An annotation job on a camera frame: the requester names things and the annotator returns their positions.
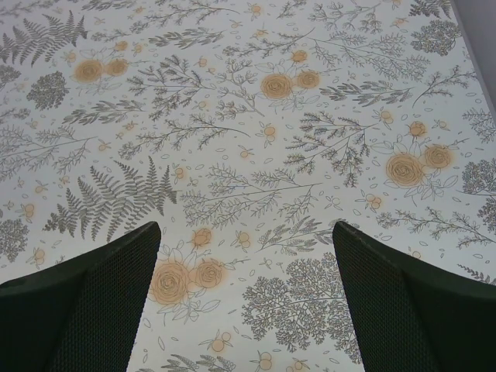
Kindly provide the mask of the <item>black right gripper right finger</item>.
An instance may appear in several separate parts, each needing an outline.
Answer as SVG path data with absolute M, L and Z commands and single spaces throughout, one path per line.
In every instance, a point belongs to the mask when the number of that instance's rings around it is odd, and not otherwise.
M 493 371 L 495 287 L 384 245 L 345 222 L 332 233 L 366 371 Z

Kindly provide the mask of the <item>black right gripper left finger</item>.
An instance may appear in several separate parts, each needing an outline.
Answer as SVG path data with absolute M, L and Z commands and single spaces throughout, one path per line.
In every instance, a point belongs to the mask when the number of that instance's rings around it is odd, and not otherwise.
M 157 261 L 148 222 L 1 285 L 3 371 L 125 371 Z

